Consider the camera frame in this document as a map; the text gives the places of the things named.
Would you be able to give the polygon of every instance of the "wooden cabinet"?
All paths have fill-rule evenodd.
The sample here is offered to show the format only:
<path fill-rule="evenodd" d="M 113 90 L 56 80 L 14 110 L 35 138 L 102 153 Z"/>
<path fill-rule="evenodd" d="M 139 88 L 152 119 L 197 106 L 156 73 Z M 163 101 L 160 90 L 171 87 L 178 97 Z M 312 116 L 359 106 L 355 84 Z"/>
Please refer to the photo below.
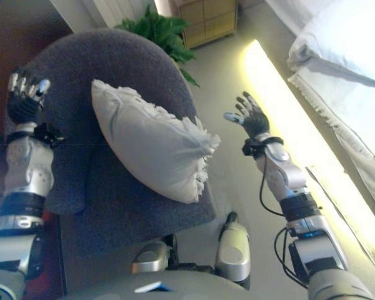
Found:
<path fill-rule="evenodd" d="M 183 32 L 189 48 L 236 30 L 236 0 L 172 0 L 175 11 L 189 23 Z"/>

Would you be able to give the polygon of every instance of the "cabinet drawer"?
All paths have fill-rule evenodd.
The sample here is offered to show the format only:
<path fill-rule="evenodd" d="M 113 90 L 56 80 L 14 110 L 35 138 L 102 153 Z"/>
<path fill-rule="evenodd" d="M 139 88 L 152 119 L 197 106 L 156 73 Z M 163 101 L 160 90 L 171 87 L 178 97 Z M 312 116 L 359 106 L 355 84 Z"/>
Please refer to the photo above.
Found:
<path fill-rule="evenodd" d="M 206 32 L 204 30 L 204 22 L 188 26 L 183 31 L 185 37 L 186 47 L 199 44 L 206 39 Z"/>
<path fill-rule="evenodd" d="M 230 13 L 236 8 L 236 0 L 204 0 L 204 17 L 212 19 Z"/>
<path fill-rule="evenodd" d="M 206 39 L 219 36 L 235 28 L 235 13 L 230 12 L 221 17 L 206 21 Z"/>
<path fill-rule="evenodd" d="M 197 24 L 204 21 L 203 1 L 185 4 L 179 8 L 181 18 L 189 24 Z"/>

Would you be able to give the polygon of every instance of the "fern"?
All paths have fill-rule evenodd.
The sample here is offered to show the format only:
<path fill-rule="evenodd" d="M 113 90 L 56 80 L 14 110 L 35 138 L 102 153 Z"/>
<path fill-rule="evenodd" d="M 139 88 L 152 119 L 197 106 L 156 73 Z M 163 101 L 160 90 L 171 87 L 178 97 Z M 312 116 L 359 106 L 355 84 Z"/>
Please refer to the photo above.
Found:
<path fill-rule="evenodd" d="M 164 17 L 147 6 L 144 17 L 138 21 L 124 19 L 115 28 L 138 34 L 154 44 L 157 44 L 178 64 L 184 64 L 191 59 L 195 59 L 194 52 L 188 49 L 181 39 L 183 29 L 188 23 L 180 17 Z M 199 87 L 197 82 L 188 72 L 179 67 L 181 74 L 187 82 Z"/>

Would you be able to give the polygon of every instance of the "bed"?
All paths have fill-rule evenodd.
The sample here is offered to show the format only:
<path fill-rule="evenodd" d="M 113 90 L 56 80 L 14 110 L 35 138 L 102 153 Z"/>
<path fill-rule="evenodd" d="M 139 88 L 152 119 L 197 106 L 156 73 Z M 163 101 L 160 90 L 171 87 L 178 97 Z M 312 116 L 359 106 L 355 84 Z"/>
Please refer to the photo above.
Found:
<path fill-rule="evenodd" d="M 296 35 L 289 81 L 333 128 L 375 200 L 375 0 L 266 2 Z"/>

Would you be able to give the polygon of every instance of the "robotic hand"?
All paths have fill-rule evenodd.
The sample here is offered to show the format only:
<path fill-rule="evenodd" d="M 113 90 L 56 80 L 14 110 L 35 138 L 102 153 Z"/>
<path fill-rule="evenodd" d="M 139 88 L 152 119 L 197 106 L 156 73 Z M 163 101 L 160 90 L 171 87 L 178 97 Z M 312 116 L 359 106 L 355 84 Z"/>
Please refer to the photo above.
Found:
<path fill-rule="evenodd" d="M 289 274 L 284 265 L 285 273 L 305 288 L 309 285 L 311 300 L 375 299 L 358 278 L 347 272 L 343 250 L 308 191 L 304 173 L 284 150 L 283 140 L 270 135 L 268 119 L 253 97 L 247 92 L 243 96 L 246 100 L 237 97 L 236 104 L 243 117 L 230 112 L 224 117 L 242 125 L 248 133 L 243 153 L 254 157 L 264 174 L 262 185 L 265 179 L 283 213 L 268 209 L 260 193 L 261 203 L 268 211 L 284 216 L 287 225 L 283 230 L 296 238 L 289 245 L 295 274 Z"/>
<path fill-rule="evenodd" d="M 22 69 L 11 74 L 7 111 L 16 130 L 7 137 L 4 202 L 0 207 L 0 299 L 22 299 L 25 280 L 42 271 L 44 200 L 54 184 L 53 146 L 59 132 L 36 120 L 50 87 Z"/>

